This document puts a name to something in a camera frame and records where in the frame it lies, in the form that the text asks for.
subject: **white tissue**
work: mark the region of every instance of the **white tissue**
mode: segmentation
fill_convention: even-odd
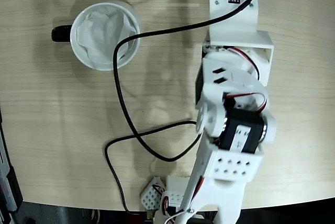
[[[89,59],[96,63],[113,62],[118,42],[136,34],[127,16],[112,6],[98,7],[88,14],[77,28],[78,44],[87,51]],[[118,60],[131,48],[133,42],[124,44],[118,51]]]

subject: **sticker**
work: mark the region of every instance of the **sticker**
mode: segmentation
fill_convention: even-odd
[[[230,151],[242,152],[242,149],[248,139],[251,127],[238,125],[231,143]]]

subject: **wooden table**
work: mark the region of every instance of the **wooden table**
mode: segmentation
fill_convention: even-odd
[[[69,44],[51,41],[54,26],[70,24],[105,0],[0,0],[0,106],[9,156],[25,201],[122,209],[103,156],[110,139],[130,133],[111,72],[82,65]],[[126,0],[143,31],[208,18],[208,0]],[[278,121],[276,141],[243,207],[300,203],[335,196],[335,2],[259,0],[259,29],[275,54],[268,91]],[[206,28],[142,40],[120,70],[130,114],[139,130],[195,118],[194,81]],[[193,141],[193,126],[146,137],[173,156]],[[136,140],[109,154],[131,210],[152,176],[189,175],[196,148],[175,163],[153,158]]]

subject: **white cup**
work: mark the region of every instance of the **white cup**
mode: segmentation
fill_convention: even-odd
[[[78,26],[82,24],[85,17],[89,13],[91,13],[96,8],[101,7],[101,6],[104,6],[104,7],[112,6],[122,11],[125,14],[125,16],[128,18],[130,25],[135,28],[136,33],[137,34],[141,33],[140,17],[138,13],[135,11],[135,9],[125,2],[110,1],[110,2],[93,4],[85,8],[83,11],[81,11],[77,15],[72,25],[63,25],[63,26],[58,26],[54,28],[52,30],[51,37],[52,37],[52,40],[55,42],[70,42],[75,56],[79,59],[79,61],[81,61],[87,67],[90,67],[92,69],[99,70],[99,71],[112,71],[113,63],[103,64],[103,63],[97,63],[97,62],[92,61],[88,57],[86,49],[83,46],[79,45],[77,41]],[[130,62],[130,60],[137,53],[139,46],[140,46],[140,39],[138,38],[132,44],[132,47],[128,49],[125,55],[123,55],[118,60],[117,62],[118,69]]]

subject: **robotic arm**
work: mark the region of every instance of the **robotic arm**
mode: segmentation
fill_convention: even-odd
[[[244,1],[210,0],[210,18]],[[207,205],[218,208],[215,224],[238,220],[245,186],[263,159],[262,144],[272,143],[276,132],[265,90],[274,46],[257,25],[258,0],[253,0],[242,12],[209,27],[195,82],[196,128],[203,134],[196,162],[188,182],[167,178],[155,224],[195,223],[192,217]],[[174,214],[167,214],[169,206],[176,208]]]

